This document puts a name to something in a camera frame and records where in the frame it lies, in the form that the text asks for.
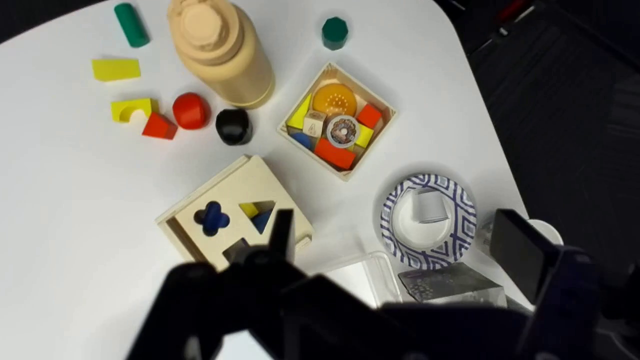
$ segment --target red ball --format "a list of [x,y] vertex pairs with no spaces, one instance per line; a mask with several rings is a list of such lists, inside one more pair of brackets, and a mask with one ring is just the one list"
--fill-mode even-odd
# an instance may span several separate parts
[[185,130],[198,130],[209,124],[211,108],[207,101],[194,92],[187,92],[175,103],[175,118]]

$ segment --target green block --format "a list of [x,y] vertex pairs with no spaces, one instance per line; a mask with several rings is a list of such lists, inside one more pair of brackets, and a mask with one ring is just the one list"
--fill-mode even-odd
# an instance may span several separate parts
[[132,48],[142,48],[151,42],[147,30],[144,30],[144,25],[136,12],[136,9],[128,2],[122,2],[115,9],[117,12],[117,19],[120,23],[120,29],[127,37],[127,42],[132,46]]
[[347,44],[348,26],[343,19],[330,19],[323,26],[323,42],[330,50],[339,50]]

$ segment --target yellow triangle block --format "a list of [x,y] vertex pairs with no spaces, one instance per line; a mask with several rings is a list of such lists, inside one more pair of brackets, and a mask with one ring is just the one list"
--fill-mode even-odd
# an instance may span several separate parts
[[241,204],[246,218],[256,218],[260,215],[259,206],[255,203]]
[[140,63],[136,59],[96,59],[93,69],[98,82],[140,79]]
[[292,118],[289,118],[286,127],[291,129],[305,129],[305,118],[306,118],[306,112],[309,112],[309,107],[311,107],[313,98],[306,97],[300,107],[296,108],[296,112],[292,114]]

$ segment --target patterned bowl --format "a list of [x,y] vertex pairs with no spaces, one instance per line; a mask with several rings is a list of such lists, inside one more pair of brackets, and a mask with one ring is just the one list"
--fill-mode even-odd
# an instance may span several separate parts
[[[398,229],[395,229],[395,213],[400,201],[411,192],[440,192],[444,201],[450,203],[447,206],[452,208],[450,235],[435,248],[419,250],[405,242],[398,235]],[[440,175],[413,175],[397,185],[387,196],[380,210],[380,237],[389,252],[411,268],[447,268],[455,262],[460,262],[460,258],[472,248],[476,238],[476,206],[459,182]]]

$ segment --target shape sorter hole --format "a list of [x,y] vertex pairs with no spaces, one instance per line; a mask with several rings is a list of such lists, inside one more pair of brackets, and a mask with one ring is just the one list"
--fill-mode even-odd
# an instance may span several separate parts
[[216,237],[221,229],[228,226],[228,215],[223,213],[221,203],[209,203],[204,210],[194,215],[194,222],[202,226],[207,237]]
[[244,203],[241,204],[241,210],[251,218],[255,225],[256,233],[264,233],[269,220],[273,218],[277,203]]
[[228,262],[241,262],[242,258],[246,258],[246,255],[252,250],[252,246],[241,238],[239,242],[234,242],[232,246],[228,246],[223,256],[228,261]]

